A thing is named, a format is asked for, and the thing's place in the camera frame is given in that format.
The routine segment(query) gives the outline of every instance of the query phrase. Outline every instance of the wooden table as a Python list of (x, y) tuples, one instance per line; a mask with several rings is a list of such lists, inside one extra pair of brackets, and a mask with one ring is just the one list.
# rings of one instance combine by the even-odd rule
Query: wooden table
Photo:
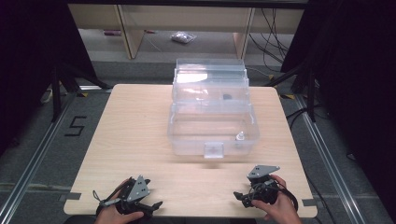
[(66, 214), (94, 214), (96, 190), (106, 198), (124, 179), (142, 175), (151, 180), (150, 195), (142, 203), (163, 201), (157, 217), (263, 217), (256, 208), (245, 208), (234, 191), (248, 193), (248, 172), (256, 164), (280, 166), (274, 174), (287, 180), (296, 196), (300, 217), (315, 217), (299, 155), (276, 90), (251, 87), (261, 139), (246, 156), (204, 159), (177, 156), (166, 129), (172, 103), (170, 85), (117, 85), (110, 95), (71, 192)]

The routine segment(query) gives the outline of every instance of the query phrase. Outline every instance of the robotic arm controller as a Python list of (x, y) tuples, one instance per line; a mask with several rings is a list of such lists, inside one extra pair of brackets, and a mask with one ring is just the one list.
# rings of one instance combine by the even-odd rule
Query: robotic arm controller
[[(96, 192), (93, 191), (93, 197), (99, 201), (99, 206), (96, 209), (96, 215), (99, 215), (100, 211), (104, 207), (108, 207), (111, 204), (115, 204), (120, 214), (130, 214), (132, 212), (141, 211), (145, 214), (145, 217), (152, 217), (152, 213), (158, 210), (163, 202), (155, 203), (152, 206), (142, 204), (140, 201), (149, 195), (148, 183), (149, 179), (144, 179), (140, 175), (137, 179), (129, 178), (118, 188), (116, 188), (110, 196), (105, 200), (99, 200)], [(118, 197), (114, 200), (111, 198), (120, 191)]]
[(233, 195), (247, 208), (253, 206), (253, 204), (251, 204), (252, 200), (260, 200), (265, 203), (274, 204), (277, 200), (277, 194), (280, 191), (291, 199), (297, 211), (298, 203), (294, 195), (286, 188), (281, 189), (278, 183), (269, 175), (279, 169), (278, 166), (256, 165), (247, 175), (247, 179), (250, 181), (249, 193), (244, 195), (239, 192), (234, 192)]

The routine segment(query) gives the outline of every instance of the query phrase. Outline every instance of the clear plastic container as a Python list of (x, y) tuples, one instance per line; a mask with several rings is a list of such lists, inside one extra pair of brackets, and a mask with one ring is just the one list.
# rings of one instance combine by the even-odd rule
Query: clear plastic container
[(246, 155), (260, 138), (241, 60), (177, 60), (168, 137), (177, 155)]

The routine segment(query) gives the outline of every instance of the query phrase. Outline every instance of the finger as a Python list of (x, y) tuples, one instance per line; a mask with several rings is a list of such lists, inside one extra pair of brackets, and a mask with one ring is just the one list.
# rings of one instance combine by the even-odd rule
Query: finger
[(260, 208), (261, 210), (265, 211), (266, 213), (268, 213), (268, 211), (271, 209), (271, 205), (269, 205), (268, 203), (259, 201), (259, 200), (252, 200), (251, 204), (253, 204), (257, 208)]
[[(128, 179), (125, 179), (124, 181), (122, 181), (122, 183), (120, 183), (119, 184), (119, 186), (117, 187), (117, 188), (119, 188), (121, 185), (123, 185), (125, 182), (127, 182), (129, 180), (129, 178)], [(117, 191), (117, 193), (115, 193), (114, 194), (114, 196), (113, 197), (111, 197), (111, 199), (116, 199), (116, 198), (118, 198), (119, 197), (119, 194), (120, 194), (120, 190), (119, 191)]]
[(272, 219), (272, 217), (271, 217), (271, 215), (269, 215), (269, 214), (267, 214), (267, 215), (264, 216), (264, 220), (265, 220), (265, 221), (269, 221), (269, 220), (271, 220), (271, 219)]
[(280, 188), (286, 187), (286, 181), (282, 179), (279, 175), (271, 175), (271, 177), (280, 184)]
[(124, 215), (121, 218), (123, 220), (123, 223), (128, 223), (141, 218), (143, 215), (145, 215), (143, 212), (134, 212), (128, 215)]

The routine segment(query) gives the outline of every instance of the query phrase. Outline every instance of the black tape marking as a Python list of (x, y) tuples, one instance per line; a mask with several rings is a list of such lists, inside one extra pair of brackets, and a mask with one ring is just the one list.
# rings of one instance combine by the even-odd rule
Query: black tape marking
[(73, 193), (70, 192), (68, 194), (62, 194), (61, 197), (59, 197), (59, 202), (66, 202), (67, 200), (79, 200), (81, 197), (81, 193)]
[(86, 119), (87, 116), (74, 116), (72, 123), (70, 124), (69, 128), (77, 128), (78, 133), (67, 133), (64, 136), (66, 137), (76, 137), (76, 136), (80, 136), (82, 133), (82, 130), (84, 129), (84, 126), (81, 125), (74, 125), (76, 119)]
[(303, 199), (303, 206), (317, 206), (317, 201), (315, 199)]

